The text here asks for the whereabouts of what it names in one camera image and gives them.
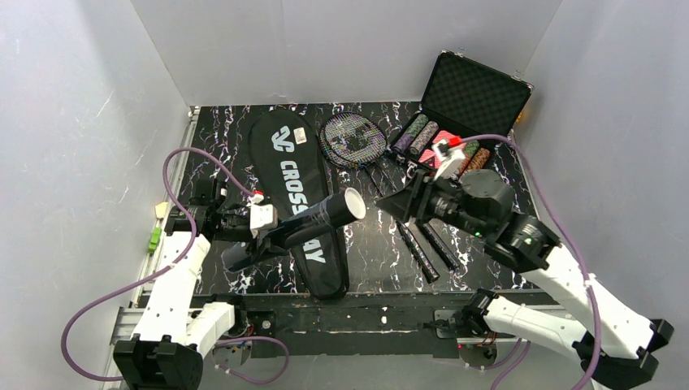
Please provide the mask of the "clear shuttlecock tube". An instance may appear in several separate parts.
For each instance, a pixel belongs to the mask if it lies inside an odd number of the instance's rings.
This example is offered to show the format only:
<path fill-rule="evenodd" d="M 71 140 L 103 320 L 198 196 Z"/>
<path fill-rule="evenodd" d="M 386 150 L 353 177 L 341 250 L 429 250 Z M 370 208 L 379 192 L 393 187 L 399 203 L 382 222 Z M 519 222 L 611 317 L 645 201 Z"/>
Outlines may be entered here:
<path fill-rule="evenodd" d="M 240 271 L 255 263 L 283 256 L 293 248 L 303 250 L 305 259 L 326 262 L 320 237 L 357 221 L 345 204 L 345 190 L 326 197 L 294 216 L 280 221 L 277 227 L 261 231 L 249 242 L 237 242 L 221 254 L 223 267 Z"/>

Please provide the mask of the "black racket cover bag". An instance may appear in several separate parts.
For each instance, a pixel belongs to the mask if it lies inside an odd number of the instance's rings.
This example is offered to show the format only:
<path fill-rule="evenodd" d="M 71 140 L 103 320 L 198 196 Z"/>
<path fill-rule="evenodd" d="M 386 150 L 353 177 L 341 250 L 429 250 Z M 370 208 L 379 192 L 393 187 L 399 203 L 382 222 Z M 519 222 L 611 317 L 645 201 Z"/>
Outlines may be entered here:
<path fill-rule="evenodd" d="M 274 109 L 260 116 L 248 135 L 249 158 L 258 187 L 280 219 L 319 203 L 330 194 L 316 133 L 299 114 Z M 344 236 L 330 231 L 290 249 L 312 297 L 342 298 L 349 289 Z"/>

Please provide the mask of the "white tube lid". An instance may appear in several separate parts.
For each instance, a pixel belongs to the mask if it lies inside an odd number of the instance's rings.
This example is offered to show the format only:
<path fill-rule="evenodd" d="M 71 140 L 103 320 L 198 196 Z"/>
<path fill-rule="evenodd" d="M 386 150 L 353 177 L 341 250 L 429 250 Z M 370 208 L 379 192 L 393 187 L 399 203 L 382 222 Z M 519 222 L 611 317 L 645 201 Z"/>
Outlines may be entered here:
<path fill-rule="evenodd" d="M 344 200 L 349 213 L 356 219 L 364 219 L 366 216 L 366 203 L 362 195 L 354 188 L 344 191 Z"/>

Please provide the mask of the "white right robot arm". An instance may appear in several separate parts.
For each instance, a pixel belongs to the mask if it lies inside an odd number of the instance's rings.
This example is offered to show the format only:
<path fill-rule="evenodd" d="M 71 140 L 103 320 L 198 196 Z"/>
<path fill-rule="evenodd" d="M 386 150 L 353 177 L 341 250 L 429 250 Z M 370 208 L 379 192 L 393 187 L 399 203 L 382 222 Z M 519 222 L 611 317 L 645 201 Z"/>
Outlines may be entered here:
<path fill-rule="evenodd" d="M 513 208 L 513 190 L 490 170 L 458 182 L 418 172 L 399 192 L 379 199 L 381 210 L 403 222 L 438 219 L 483 241 L 491 259 L 542 288 L 567 312 L 552 316 L 479 289 L 461 310 L 458 324 L 476 334 L 521 337 L 573 358 L 609 389 L 649 382 L 659 365 L 654 353 L 674 328 L 664 319 L 637 314 L 593 276 L 547 225 Z"/>

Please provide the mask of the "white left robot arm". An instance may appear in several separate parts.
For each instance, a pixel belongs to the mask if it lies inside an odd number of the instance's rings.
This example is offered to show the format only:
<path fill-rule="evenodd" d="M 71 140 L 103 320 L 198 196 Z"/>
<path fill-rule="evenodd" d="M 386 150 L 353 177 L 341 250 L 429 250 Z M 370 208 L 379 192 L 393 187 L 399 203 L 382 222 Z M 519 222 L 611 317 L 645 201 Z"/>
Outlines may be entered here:
<path fill-rule="evenodd" d="M 161 266 L 143 314 L 127 340 L 115 344 L 114 361 L 131 389 L 196 389 L 205 356 L 230 330 L 241 329 L 238 309 L 210 301 L 192 310 L 202 263 L 220 231 L 220 216 L 208 206 L 190 206 L 197 232 L 173 209 L 162 241 Z"/>

